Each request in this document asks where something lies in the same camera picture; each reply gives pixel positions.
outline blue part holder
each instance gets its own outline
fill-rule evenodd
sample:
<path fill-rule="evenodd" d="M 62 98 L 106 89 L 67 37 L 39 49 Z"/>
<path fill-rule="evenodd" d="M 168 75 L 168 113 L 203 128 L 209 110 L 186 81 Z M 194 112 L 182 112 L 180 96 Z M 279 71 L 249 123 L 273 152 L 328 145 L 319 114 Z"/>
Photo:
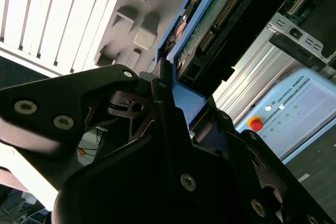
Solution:
<path fill-rule="evenodd" d="M 259 136 L 286 164 L 336 124 L 336 85 L 300 69 L 268 92 L 236 130 L 251 130 L 253 116 L 264 123 Z"/>
<path fill-rule="evenodd" d="M 177 24 L 179 18 L 183 15 L 184 9 L 187 8 L 190 0 L 185 0 L 182 8 L 179 11 L 179 14 L 175 17 L 173 23 L 171 24 L 170 28 L 167 30 L 165 36 L 163 37 L 158 50 L 156 51 L 156 62 L 158 62 L 160 58 L 160 48 L 162 48 L 164 42 L 167 40 L 170 32 L 173 30 L 174 26 Z M 176 72 L 176 65 L 177 65 L 177 57 L 181 52 L 182 48 L 184 47 L 185 43 L 190 38 L 192 32 L 195 30 L 197 24 L 201 20 L 203 14 L 206 12 L 207 8 L 211 4 L 212 0 L 202 0 L 195 11 L 193 17 L 191 18 L 190 22 L 186 26 L 181 38 L 178 40 L 172 51 L 168 54 L 167 60 L 173 63 L 173 95 L 175 104 L 177 107 L 181 108 L 184 112 L 186 121 L 188 124 L 192 122 L 198 112 L 203 108 L 206 104 L 206 99 L 204 96 L 194 92 L 193 90 L 187 88 L 186 86 L 180 84 L 177 80 L 177 72 Z"/>

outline electronic component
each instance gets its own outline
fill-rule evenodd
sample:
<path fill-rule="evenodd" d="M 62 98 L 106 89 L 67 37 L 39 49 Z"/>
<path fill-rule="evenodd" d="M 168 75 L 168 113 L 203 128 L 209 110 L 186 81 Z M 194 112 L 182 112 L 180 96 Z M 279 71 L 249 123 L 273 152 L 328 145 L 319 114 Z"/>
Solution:
<path fill-rule="evenodd" d="M 284 1 L 185 1 L 156 58 L 174 63 L 174 96 L 188 123 L 232 75 L 233 66 Z"/>

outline green circuit board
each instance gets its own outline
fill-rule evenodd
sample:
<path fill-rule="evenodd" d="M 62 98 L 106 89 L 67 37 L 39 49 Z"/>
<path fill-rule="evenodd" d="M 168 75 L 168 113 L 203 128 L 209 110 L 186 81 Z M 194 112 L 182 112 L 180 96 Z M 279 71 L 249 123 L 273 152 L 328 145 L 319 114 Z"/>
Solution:
<path fill-rule="evenodd" d="M 225 15 L 230 11 L 228 9 L 228 12 L 225 12 L 225 8 L 230 7 L 230 1 L 234 4 L 235 0 L 212 1 L 201 21 L 198 23 L 197 27 L 186 42 L 184 48 L 180 52 L 177 63 L 183 65 L 185 63 L 186 57 L 191 55 L 198 46 L 201 46 L 202 48 L 207 47 L 208 43 L 210 43 L 214 37 L 214 34 L 210 31 L 210 28 L 213 25 L 216 25 L 219 19 L 222 19 L 222 21 L 225 20 Z"/>

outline circuit board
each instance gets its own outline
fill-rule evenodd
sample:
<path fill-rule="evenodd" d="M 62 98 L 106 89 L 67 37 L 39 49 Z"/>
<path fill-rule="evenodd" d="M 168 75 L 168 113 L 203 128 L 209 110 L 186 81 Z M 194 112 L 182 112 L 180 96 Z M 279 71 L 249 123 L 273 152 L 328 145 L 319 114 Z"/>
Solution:
<path fill-rule="evenodd" d="M 177 59 L 178 66 L 182 66 L 186 58 L 190 56 L 197 47 L 205 51 L 215 37 L 215 34 L 211 31 L 211 27 L 222 25 L 237 1 L 238 0 L 212 1 L 210 7 L 180 52 Z"/>

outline cable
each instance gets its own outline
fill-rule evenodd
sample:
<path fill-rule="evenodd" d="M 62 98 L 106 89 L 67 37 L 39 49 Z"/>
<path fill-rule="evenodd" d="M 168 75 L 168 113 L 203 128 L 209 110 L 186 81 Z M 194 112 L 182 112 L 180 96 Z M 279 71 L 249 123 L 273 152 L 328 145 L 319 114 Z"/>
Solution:
<path fill-rule="evenodd" d="M 87 152 L 84 151 L 82 148 L 79 148 L 79 147 L 78 147 L 78 149 L 80 149 L 82 152 L 84 152 L 84 153 L 85 153 L 86 155 L 88 155 L 88 156 L 95 157 L 95 155 L 92 155 L 92 154 L 87 153 Z"/>
<path fill-rule="evenodd" d="M 82 148 L 82 147 L 78 147 L 82 150 L 86 150 L 86 151 L 97 151 L 98 149 L 88 149 L 88 148 Z"/>

